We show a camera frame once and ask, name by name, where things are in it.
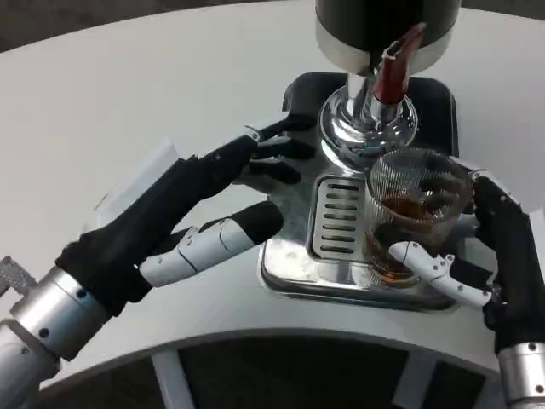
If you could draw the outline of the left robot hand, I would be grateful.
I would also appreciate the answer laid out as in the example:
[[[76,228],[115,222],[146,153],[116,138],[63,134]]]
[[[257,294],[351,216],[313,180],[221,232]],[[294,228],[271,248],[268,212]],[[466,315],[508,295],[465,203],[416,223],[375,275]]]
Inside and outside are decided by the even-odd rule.
[[[264,170],[285,184],[297,183],[298,172],[286,163],[260,162],[276,156],[311,158],[313,147],[294,139],[272,147],[265,142],[283,132],[310,130],[316,122],[313,116],[288,112],[278,122],[241,135],[201,158],[178,158],[120,216],[68,244],[55,266],[88,291],[109,316],[119,316],[127,303],[141,301],[152,288],[138,267],[199,201],[223,191],[247,167]]]

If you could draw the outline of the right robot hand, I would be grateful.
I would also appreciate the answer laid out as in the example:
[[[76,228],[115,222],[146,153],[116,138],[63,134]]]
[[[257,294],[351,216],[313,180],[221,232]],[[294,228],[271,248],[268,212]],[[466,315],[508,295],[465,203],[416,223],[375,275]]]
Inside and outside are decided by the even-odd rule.
[[[405,228],[385,224],[379,243],[393,258],[442,294],[479,309],[500,354],[544,341],[544,278],[534,228],[520,202],[484,169],[473,173],[477,225],[470,235],[496,254],[492,273],[451,254],[433,255]]]

